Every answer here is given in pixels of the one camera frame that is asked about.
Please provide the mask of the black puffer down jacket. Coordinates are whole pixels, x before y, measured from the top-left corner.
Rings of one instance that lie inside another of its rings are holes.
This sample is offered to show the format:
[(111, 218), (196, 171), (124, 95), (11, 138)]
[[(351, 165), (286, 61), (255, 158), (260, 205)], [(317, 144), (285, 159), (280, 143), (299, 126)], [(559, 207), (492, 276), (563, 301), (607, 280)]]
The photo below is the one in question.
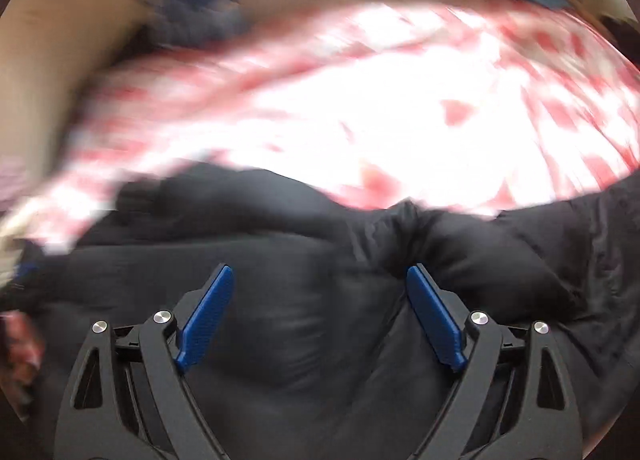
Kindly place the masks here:
[(27, 415), (45, 452), (90, 326), (145, 321), (222, 263), (232, 301), (189, 384), (235, 459), (411, 454), (451, 385), (405, 296), (415, 264), (499, 324), (550, 326), (585, 440), (639, 383), (637, 175), (484, 220), (409, 201), (349, 209), (277, 174), (199, 164), (123, 186), (70, 253), (25, 262), (1, 304), (46, 342)]

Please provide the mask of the red white checkered plastic sheet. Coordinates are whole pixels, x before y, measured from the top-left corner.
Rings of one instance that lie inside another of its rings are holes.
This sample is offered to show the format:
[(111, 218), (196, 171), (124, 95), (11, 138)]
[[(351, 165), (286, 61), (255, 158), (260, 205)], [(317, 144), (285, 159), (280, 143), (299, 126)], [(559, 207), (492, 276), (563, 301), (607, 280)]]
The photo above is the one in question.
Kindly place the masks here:
[[(123, 186), (195, 165), (263, 170), (360, 211), (489, 220), (639, 178), (639, 68), (585, 20), (515, 0), (369, 4), (107, 72), (25, 253), (67, 254)], [(1, 304), (1, 389), (27, 409), (46, 342)]]

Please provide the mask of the blue patterned curtain left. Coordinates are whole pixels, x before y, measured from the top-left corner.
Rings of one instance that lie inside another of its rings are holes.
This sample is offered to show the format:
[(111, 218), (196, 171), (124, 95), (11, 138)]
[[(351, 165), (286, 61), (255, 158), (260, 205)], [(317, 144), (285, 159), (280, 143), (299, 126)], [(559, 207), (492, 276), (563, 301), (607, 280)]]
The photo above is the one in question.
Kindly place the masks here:
[(157, 46), (201, 48), (249, 28), (238, 0), (151, 0), (149, 36)]

